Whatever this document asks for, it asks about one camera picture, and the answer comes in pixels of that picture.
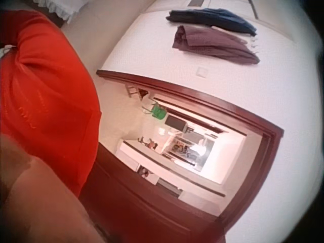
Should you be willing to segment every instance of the furniture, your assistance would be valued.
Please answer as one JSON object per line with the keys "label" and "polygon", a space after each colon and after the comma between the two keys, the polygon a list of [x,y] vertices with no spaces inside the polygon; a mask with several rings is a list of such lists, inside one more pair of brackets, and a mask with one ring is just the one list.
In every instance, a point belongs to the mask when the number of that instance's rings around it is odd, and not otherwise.
{"label": "furniture", "polygon": [[151,105],[153,105],[153,107],[151,109],[148,109],[144,106],[142,106],[142,108],[144,110],[146,110],[144,113],[145,114],[152,114],[153,117],[162,120],[166,117],[167,115],[167,110],[165,110],[163,107],[161,107],[155,100],[149,98],[149,100],[153,101],[154,103],[152,103]]}

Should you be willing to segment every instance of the door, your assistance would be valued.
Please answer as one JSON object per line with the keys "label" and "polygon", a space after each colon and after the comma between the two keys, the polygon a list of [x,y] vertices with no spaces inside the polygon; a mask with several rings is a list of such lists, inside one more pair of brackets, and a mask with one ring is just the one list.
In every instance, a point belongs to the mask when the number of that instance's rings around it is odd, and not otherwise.
{"label": "door", "polygon": [[150,184],[102,144],[80,199],[92,219],[122,242],[225,242],[217,217]]}

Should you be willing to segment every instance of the white fabric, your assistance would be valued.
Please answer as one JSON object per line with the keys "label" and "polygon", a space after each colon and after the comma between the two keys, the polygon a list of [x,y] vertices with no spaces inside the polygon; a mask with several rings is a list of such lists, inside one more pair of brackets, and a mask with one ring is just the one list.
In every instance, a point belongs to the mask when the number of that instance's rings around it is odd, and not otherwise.
{"label": "white fabric", "polygon": [[46,7],[50,13],[56,13],[60,18],[71,21],[74,15],[90,0],[33,0],[39,7]]}
{"label": "white fabric", "polygon": [[2,58],[5,54],[7,54],[12,47],[15,47],[15,46],[5,45],[5,47],[1,48],[0,49],[0,58]]}

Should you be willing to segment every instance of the white wall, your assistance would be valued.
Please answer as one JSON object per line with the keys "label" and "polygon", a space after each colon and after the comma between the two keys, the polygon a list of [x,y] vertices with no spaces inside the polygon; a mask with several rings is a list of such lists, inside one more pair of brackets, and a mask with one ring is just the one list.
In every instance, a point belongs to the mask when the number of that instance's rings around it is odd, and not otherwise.
{"label": "white wall", "polygon": [[[190,87],[255,113],[285,130],[270,173],[251,206],[226,234],[229,243],[281,242],[318,192],[323,173],[316,53],[320,40],[294,2],[282,4],[295,42],[260,24],[256,66],[172,49],[176,24],[168,12],[140,16],[103,69]],[[208,77],[195,75],[198,67]]]}
{"label": "white wall", "polygon": [[62,27],[93,78],[125,31],[152,2],[154,0],[93,0],[71,23]]}
{"label": "white wall", "polygon": [[215,140],[213,149],[202,168],[200,175],[223,184],[232,165],[235,164],[243,147],[245,136],[220,134]]}

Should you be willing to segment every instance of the room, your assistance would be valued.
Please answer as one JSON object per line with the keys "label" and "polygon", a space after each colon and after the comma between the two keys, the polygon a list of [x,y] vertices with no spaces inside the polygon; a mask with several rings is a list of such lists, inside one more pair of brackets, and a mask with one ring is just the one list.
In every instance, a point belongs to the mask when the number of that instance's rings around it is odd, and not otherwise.
{"label": "room", "polygon": [[[181,23],[168,21],[169,12],[203,8],[226,9],[251,23],[255,37],[230,34],[245,40],[260,62],[240,65],[172,48]],[[215,222],[239,190],[248,194],[251,186],[248,203],[222,221],[226,242],[282,242],[289,235],[316,196],[323,169],[316,60],[321,43],[294,1],[93,0],[61,30],[97,89],[102,111],[98,154],[115,162],[96,161],[81,197],[86,207],[98,209],[94,217],[108,231],[128,234],[126,240],[137,237],[123,222],[142,216],[138,232],[149,227],[147,220],[161,232],[174,227],[170,235],[186,242],[189,234],[200,235]],[[165,112],[162,119],[153,116],[154,107]],[[265,175],[253,174],[266,135],[264,155],[265,147],[273,147],[274,154],[255,170]],[[181,139],[189,141],[187,147]],[[243,188],[245,181],[249,184]],[[141,198],[136,207],[153,213],[114,213],[117,195],[126,198],[127,206]],[[156,212],[165,218],[149,221]]]}

